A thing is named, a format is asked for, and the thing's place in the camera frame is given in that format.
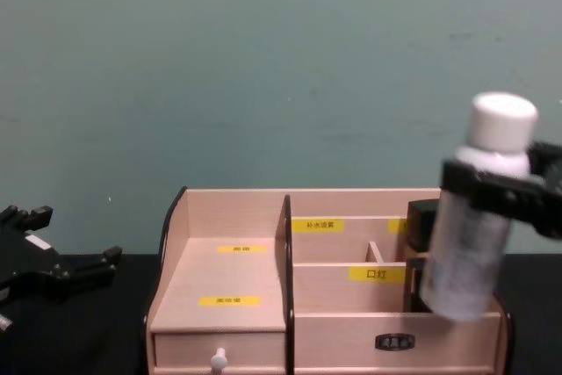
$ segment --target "teal wall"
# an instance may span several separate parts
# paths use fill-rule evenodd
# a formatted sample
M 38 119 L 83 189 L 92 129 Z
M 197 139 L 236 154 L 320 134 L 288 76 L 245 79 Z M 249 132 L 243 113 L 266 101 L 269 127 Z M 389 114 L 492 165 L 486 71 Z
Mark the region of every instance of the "teal wall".
M 63 252 L 155 252 L 183 184 L 435 186 L 479 91 L 562 142 L 561 22 L 561 0 L 0 0 L 0 205 L 51 205 Z

